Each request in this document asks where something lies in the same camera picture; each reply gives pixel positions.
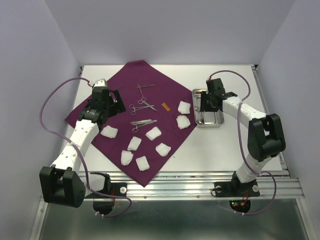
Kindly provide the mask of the steel surgical scissors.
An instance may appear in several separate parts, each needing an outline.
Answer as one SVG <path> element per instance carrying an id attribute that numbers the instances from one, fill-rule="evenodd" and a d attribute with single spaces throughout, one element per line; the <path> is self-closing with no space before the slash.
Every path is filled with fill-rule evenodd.
<path id="1" fill-rule="evenodd" d="M 150 105 L 149 103 L 147 103 L 147 99 L 145 97 L 142 97 L 139 101 L 138 101 L 138 104 L 145 104 L 147 107 L 151 108 L 153 111 L 156 111 L 157 110 L 155 109 L 155 107 L 153 105 Z"/>

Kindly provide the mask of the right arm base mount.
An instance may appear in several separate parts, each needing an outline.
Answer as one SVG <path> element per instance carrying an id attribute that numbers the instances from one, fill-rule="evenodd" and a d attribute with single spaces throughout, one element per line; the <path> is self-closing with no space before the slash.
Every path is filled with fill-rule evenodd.
<path id="1" fill-rule="evenodd" d="M 250 197 L 259 197 L 256 180 L 247 183 L 237 181 L 219 181 L 214 183 L 211 195 L 217 198 L 231 198 L 229 205 L 233 211 L 247 214 L 251 208 Z"/>

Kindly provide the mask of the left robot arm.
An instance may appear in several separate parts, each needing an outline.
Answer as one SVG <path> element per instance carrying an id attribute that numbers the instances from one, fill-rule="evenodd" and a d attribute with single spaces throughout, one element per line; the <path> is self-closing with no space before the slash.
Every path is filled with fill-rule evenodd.
<path id="1" fill-rule="evenodd" d="M 118 90 L 111 90 L 99 80 L 93 85 L 91 99 L 80 112 L 67 144 L 50 166 L 39 173 L 43 199 L 47 203 L 78 208 L 84 198 L 92 193 L 90 181 L 79 177 L 80 166 L 94 138 L 107 120 L 125 112 L 126 108 Z"/>

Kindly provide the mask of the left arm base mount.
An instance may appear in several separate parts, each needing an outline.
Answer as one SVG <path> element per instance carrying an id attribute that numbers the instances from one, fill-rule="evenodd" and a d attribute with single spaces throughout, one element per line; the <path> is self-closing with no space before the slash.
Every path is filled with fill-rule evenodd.
<path id="1" fill-rule="evenodd" d="M 118 216 L 130 205 L 129 200 L 119 198 L 127 196 L 127 183 L 125 182 L 111 182 L 109 188 L 105 187 L 99 193 L 112 197 L 117 196 L 117 198 L 110 198 L 91 192 L 84 198 L 85 201 L 92 202 L 93 211 L 97 212 L 100 217 Z"/>

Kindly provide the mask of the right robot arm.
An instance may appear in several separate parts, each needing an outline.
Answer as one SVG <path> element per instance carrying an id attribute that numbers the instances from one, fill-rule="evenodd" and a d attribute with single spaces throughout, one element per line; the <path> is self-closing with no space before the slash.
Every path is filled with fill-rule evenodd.
<path id="1" fill-rule="evenodd" d="M 248 154 L 243 164 L 232 175 L 229 182 L 220 183 L 222 192 L 230 190 L 242 195 L 251 190 L 261 170 L 286 148 L 285 136 L 279 115 L 267 114 L 244 103 L 234 92 L 226 92 L 219 78 L 206 81 L 207 91 L 201 95 L 200 110 L 203 112 L 221 111 L 237 120 L 240 152 L 244 154 L 241 128 L 247 128 Z"/>

